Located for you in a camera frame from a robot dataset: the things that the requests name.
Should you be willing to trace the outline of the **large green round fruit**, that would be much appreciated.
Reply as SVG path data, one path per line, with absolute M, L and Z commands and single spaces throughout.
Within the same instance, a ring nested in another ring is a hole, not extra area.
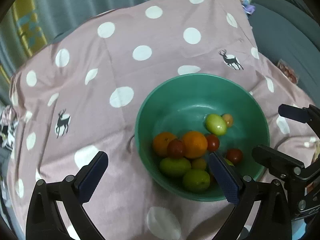
M 182 183 L 191 192 L 203 192 L 210 186 L 210 175 L 204 170 L 189 170 L 183 176 Z

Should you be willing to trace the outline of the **yellow-green fruit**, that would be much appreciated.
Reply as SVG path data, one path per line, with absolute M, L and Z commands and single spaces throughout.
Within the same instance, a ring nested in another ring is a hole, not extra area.
M 185 158 L 164 158 L 159 163 L 159 169 L 168 176 L 181 177 L 191 170 L 191 163 Z

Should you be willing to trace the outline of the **red tomato with stem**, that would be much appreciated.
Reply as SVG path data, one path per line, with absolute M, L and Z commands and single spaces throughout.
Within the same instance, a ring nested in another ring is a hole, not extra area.
M 169 142 L 167 146 L 167 155 L 170 158 L 183 158 L 185 156 L 186 147 L 185 143 L 181 140 L 175 139 Z

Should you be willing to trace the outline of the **snack packet on sofa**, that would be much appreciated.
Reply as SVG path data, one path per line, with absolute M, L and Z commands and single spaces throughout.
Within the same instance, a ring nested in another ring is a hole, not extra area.
M 298 84 L 299 77 L 284 60 L 280 59 L 277 63 L 277 67 L 292 83 L 294 83 L 295 85 Z

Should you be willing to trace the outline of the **pale green far fruit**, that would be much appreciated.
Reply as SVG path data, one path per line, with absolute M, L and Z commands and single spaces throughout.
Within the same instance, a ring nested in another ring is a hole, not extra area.
M 234 166 L 234 164 L 233 164 L 230 160 L 228 160 L 228 159 L 226 159 L 226 158 L 224 158 L 224 160 L 225 160 L 225 162 L 226 162 L 228 165 Z

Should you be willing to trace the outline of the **small yellow fruit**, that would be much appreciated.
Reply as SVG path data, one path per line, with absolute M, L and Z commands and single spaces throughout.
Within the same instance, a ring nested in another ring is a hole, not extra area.
M 232 117 L 231 114 L 229 114 L 229 113 L 223 114 L 223 115 L 222 115 L 222 118 L 223 118 L 223 120 L 225 121 L 225 123 L 226 123 L 226 125 L 227 125 L 228 128 L 230 128 L 230 127 L 233 126 L 234 120 L 233 120 L 233 117 Z

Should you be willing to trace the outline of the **green oval fruit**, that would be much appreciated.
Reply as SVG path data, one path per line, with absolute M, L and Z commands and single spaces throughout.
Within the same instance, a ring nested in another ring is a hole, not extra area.
M 227 124 L 225 120 L 217 114 L 209 114 L 205 120 L 206 129 L 217 136 L 225 135 Z

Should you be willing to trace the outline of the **orange fruit in bowl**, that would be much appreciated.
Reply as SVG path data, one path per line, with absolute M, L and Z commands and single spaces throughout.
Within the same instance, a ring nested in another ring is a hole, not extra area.
M 208 142 L 206 137 L 198 131 L 189 131 L 182 136 L 185 144 L 185 157 L 197 159 L 207 152 Z

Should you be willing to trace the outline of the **grey sofa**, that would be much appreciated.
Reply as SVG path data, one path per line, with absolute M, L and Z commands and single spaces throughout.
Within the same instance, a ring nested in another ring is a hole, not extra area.
M 252 0 L 249 17 L 261 54 L 285 62 L 298 86 L 319 104 L 319 25 L 302 0 Z

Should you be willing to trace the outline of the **pile of clothes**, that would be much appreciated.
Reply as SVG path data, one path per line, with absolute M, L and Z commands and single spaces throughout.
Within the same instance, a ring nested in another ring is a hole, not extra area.
M 18 125 L 17 114 L 10 105 L 1 111 L 1 147 L 10 151 L 14 148 L 16 127 Z

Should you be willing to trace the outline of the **green plastic bowl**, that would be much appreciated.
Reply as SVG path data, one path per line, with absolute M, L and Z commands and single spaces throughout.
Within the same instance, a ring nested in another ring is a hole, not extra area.
M 243 160 L 235 169 L 240 175 L 260 180 L 265 168 L 252 158 L 255 146 L 270 144 L 268 123 L 256 100 L 241 86 L 223 77 L 209 74 L 187 74 L 165 81 L 144 100 L 136 118 L 135 141 L 140 159 L 163 189 L 189 200 L 215 202 L 225 197 L 213 182 L 203 193 L 187 191 L 180 178 L 170 178 L 159 169 L 161 161 L 152 149 L 152 141 L 162 132 L 178 137 L 189 131 L 207 134 L 205 119 L 209 114 L 230 114 L 234 124 L 220 136 L 218 153 L 238 148 Z

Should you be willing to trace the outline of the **grey curtain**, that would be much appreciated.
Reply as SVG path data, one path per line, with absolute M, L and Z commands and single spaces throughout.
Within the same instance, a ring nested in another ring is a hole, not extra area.
M 1 21 L 1 65 L 12 75 L 42 47 L 102 12 L 148 0 L 16 0 Z

